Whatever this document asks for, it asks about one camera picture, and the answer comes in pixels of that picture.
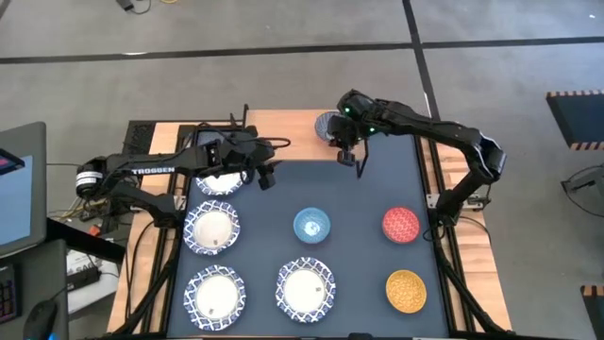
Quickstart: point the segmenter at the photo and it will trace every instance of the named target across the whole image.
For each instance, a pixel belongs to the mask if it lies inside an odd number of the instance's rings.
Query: computer mouse
[[[57,316],[57,303],[50,299],[38,302],[31,309],[23,326],[24,340],[46,340],[50,336]]]

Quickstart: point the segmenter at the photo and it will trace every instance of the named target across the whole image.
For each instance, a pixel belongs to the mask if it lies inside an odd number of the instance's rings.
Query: wooden table
[[[247,113],[247,126],[257,127],[259,135],[265,137],[287,137],[292,140],[289,147],[277,150],[277,160],[308,160],[308,161],[335,161],[337,149],[330,148],[318,139],[314,133],[316,117],[327,110],[250,110]],[[224,125],[225,122],[208,122],[213,125]],[[178,129],[182,125],[194,125],[195,122],[182,123],[156,123],[149,154],[173,153],[176,149]],[[362,146],[355,149],[357,157],[362,158]],[[436,191],[434,167],[429,156],[428,143],[423,141],[423,150],[428,170],[428,182],[432,192]],[[441,166],[443,168],[446,187],[453,187],[467,173],[468,168],[463,154],[451,147],[438,145]],[[168,189],[169,175],[146,176],[143,178],[141,188],[152,194],[165,193]],[[481,212],[465,212],[464,215],[472,217],[484,224]],[[127,257],[132,264],[132,253],[139,235],[144,227],[151,222],[151,216],[146,212],[138,213],[133,220],[130,237],[127,244]],[[151,278],[156,248],[158,246],[159,230],[151,228],[141,239],[139,246],[130,298],[132,309],[136,307],[144,296]],[[465,273],[466,284],[474,294],[480,305],[491,318],[504,329],[510,329],[510,320],[506,304],[499,284],[499,277],[495,266],[495,259],[489,244],[487,234],[479,226],[465,219],[460,219],[457,225],[457,241],[459,244],[462,266]],[[164,261],[174,242],[173,234],[166,238]],[[117,293],[113,302],[113,309],[109,319],[108,332],[114,331],[124,323],[126,310],[126,266],[122,266],[122,273],[118,283]],[[455,288],[450,285],[454,314],[459,330],[463,330],[461,304]],[[165,298],[165,287],[159,291],[151,319],[151,332],[159,330],[161,308]]]

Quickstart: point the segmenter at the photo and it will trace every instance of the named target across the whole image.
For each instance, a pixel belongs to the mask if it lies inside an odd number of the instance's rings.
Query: gray floor
[[[412,4],[426,42],[604,31],[601,0]],[[0,20],[0,57],[409,40],[398,0],[153,0],[143,16],[112,0],[12,0]],[[545,92],[604,89],[604,44],[428,50],[426,58],[442,117],[482,129],[509,155],[486,218],[514,329],[594,339],[579,287],[604,281],[604,226],[572,206],[559,181],[604,154],[567,150]],[[243,103],[333,108],[353,87],[427,111],[411,50],[0,65],[0,110],[2,128],[46,122],[50,162],[84,162],[118,152],[131,119],[225,118]],[[74,199],[74,171],[49,168],[48,210]],[[604,213],[595,193],[578,199]],[[104,301],[73,321],[72,338],[101,334],[109,308]]]

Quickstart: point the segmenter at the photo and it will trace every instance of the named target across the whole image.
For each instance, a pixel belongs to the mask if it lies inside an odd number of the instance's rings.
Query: blue bowl
[[[322,210],[306,208],[294,218],[294,233],[300,241],[308,244],[317,244],[329,235],[331,222]]]

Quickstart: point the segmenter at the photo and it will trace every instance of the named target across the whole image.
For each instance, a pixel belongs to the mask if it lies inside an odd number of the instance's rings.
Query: yellow patterned bowl
[[[426,304],[428,292],[422,279],[410,270],[397,270],[386,281],[386,297],[399,312],[419,312]]]

